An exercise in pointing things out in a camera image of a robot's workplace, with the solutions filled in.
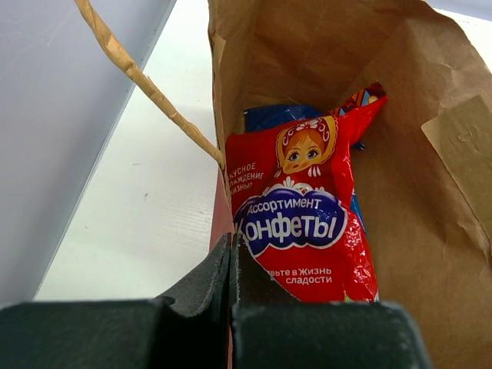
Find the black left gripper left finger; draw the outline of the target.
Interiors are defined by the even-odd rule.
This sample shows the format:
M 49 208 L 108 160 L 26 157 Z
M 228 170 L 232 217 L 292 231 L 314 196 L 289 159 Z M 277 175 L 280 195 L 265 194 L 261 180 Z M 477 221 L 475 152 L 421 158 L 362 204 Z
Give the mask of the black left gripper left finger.
M 155 298 L 1 309 L 3 368 L 226 368 L 231 235 Z

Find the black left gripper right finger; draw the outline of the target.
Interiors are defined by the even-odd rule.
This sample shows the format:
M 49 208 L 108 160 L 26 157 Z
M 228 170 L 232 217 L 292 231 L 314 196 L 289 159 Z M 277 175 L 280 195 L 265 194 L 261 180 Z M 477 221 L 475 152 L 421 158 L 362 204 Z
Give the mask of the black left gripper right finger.
M 431 368 L 420 330 L 398 304 L 302 303 L 231 245 L 234 368 Z

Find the red candy bag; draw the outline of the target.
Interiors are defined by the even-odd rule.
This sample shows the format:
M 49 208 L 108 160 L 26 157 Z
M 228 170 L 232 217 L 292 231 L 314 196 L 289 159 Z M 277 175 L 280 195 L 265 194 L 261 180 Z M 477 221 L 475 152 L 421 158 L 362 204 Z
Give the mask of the red candy bag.
M 376 82 L 337 108 L 378 113 L 386 102 Z M 378 299 L 366 233 L 350 209 L 350 159 L 344 164 L 360 141 L 355 119 L 325 115 L 226 141 L 234 229 L 253 259 L 299 301 Z

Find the blue Doritos chip bag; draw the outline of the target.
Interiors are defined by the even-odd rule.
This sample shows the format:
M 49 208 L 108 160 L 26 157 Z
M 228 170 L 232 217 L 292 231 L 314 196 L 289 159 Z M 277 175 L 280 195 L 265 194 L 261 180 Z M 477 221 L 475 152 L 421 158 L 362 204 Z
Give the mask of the blue Doritos chip bag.
M 244 110 L 245 119 L 245 132 L 252 133 L 256 131 L 264 131 L 269 128 L 276 128 L 279 125 L 288 123 L 290 121 L 297 120 L 311 120 L 325 115 L 337 115 L 342 116 L 349 114 L 351 118 L 356 118 L 355 128 L 358 128 L 358 138 L 360 139 L 364 131 L 369 127 L 374 117 L 377 115 L 377 111 L 373 112 L 373 108 L 359 107 L 354 110 L 356 113 L 349 112 L 351 108 L 337 108 L 334 111 L 323 112 L 310 105 L 264 105 L 256 108 L 250 108 Z M 351 203 L 350 209 L 355 213 L 357 219 L 361 223 L 361 226 L 366 232 L 366 227 L 364 225 L 364 219 L 357 199 L 357 195 L 354 188 L 354 170 L 353 162 L 351 160 L 351 150 L 364 150 L 364 144 L 360 141 L 355 141 L 352 143 L 351 148 L 348 151 L 347 158 L 344 159 L 348 165 L 350 159 L 351 168 L 351 179 L 352 179 L 352 192 L 351 192 Z

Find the red brown paper bag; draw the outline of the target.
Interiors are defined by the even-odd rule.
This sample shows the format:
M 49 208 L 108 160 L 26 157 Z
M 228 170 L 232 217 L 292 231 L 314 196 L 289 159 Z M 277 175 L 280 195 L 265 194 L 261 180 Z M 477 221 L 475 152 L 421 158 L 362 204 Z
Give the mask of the red brown paper bag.
M 217 162 L 214 226 L 234 237 L 226 141 L 244 133 L 244 110 L 328 112 L 381 84 L 387 102 L 364 150 L 351 150 L 378 299 L 301 302 L 394 302 L 417 324 L 431 368 L 491 366 L 491 73 L 453 19 L 423 1 L 209 2 L 210 142 L 91 3 L 77 7 L 108 58 Z

